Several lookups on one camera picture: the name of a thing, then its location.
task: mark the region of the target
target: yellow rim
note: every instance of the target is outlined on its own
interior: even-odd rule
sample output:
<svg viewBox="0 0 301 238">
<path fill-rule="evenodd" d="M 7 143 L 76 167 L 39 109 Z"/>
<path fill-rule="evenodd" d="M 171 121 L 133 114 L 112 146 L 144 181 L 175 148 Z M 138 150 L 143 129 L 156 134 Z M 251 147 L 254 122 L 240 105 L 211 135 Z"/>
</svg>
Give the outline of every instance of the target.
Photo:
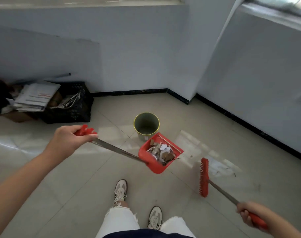
<svg viewBox="0 0 301 238">
<path fill-rule="evenodd" d="M 154 115 L 154 116 L 158 119 L 158 128 L 157 128 L 156 131 L 153 132 L 152 134 L 149 134 L 149 135 L 142 134 L 142 133 L 138 132 L 137 129 L 135 128 L 135 120 L 136 120 L 136 118 L 137 118 L 138 116 L 140 116 L 141 114 L 152 114 L 152 115 Z M 140 135 L 145 135 L 145 136 L 150 136 L 150 135 L 153 135 L 154 133 L 156 133 L 156 132 L 159 130 L 159 126 L 160 126 L 159 118 L 158 118 L 155 114 L 150 113 L 150 112 L 144 112 L 144 113 L 141 113 L 141 114 L 137 115 L 137 116 L 135 117 L 135 119 L 134 119 L 134 122 L 133 122 L 133 126 L 134 126 L 134 129 L 136 130 L 136 132 L 138 132 Z"/>
</svg>

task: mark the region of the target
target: black plastic crate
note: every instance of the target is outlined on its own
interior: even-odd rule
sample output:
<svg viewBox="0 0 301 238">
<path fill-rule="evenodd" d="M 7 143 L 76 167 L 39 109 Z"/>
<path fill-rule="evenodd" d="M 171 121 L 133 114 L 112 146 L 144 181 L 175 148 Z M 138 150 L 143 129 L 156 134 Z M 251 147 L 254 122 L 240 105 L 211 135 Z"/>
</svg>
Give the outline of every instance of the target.
<svg viewBox="0 0 301 238">
<path fill-rule="evenodd" d="M 38 117 L 45 123 L 74 123 L 90 122 L 93 97 L 84 82 L 62 82 L 58 91 L 64 98 L 81 91 L 80 99 L 69 109 L 46 108 L 43 112 L 37 112 Z"/>
</svg>

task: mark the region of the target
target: stack of papers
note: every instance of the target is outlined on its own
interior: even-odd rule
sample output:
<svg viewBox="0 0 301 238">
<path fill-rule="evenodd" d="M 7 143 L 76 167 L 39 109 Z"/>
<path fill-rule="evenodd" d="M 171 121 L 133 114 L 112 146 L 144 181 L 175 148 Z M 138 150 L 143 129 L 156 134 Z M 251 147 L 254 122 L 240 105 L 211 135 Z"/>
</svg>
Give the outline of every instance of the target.
<svg viewBox="0 0 301 238">
<path fill-rule="evenodd" d="M 18 111 L 40 112 L 44 111 L 48 102 L 57 92 L 60 84 L 41 82 L 26 84 L 16 100 L 14 108 Z"/>
<path fill-rule="evenodd" d="M 67 95 L 58 106 L 50 107 L 50 108 L 62 108 L 62 109 L 71 108 L 74 102 L 80 99 L 80 93 L 81 91 L 75 95 Z"/>
</svg>

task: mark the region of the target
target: shoelace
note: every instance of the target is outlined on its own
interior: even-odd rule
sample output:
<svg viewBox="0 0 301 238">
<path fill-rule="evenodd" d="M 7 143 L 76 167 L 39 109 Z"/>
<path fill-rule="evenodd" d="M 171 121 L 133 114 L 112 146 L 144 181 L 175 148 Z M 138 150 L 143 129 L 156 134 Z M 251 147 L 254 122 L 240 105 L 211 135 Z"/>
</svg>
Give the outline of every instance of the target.
<svg viewBox="0 0 301 238">
<path fill-rule="evenodd" d="M 159 230 L 160 228 L 160 224 L 158 224 L 158 219 L 156 216 L 152 216 L 149 220 L 149 224 L 151 227 L 148 227 L 150 229 L 155 229 L 155 230 Z"/>
<path fill-rule="evenodd" d="M 116 194 L 114 202 L 124 201 L 124 198 L 126 198 L 125 190 L 123 188 L 118 188 L 114 193 Z"/>
</svg>

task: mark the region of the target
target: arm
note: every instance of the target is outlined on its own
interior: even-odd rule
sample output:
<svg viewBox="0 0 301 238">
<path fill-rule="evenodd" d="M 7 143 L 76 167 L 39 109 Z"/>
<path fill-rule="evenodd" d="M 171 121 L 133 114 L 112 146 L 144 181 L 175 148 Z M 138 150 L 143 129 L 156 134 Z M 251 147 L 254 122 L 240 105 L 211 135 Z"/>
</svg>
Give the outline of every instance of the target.
<svg viewBox="0 0 301 238">
<path fill-rule="evenodd" d="M 42 154 L 0 184 L 0 235 L 45 176 L 97 134 L 77 137 L 80 125 L 58 128 Z"/>
<path fill-rule="evenodd" d="M 267 224 L 267 232 L 275 238 L 301 238 L 301 233 L 287 220 L 263 205 L 254 202 L 240 203 L 237 205 L 237 211 L 240 213 L 244 223 L 251 227 L 254 226 L 248 212 L 258 215 Z"/>
</svg>

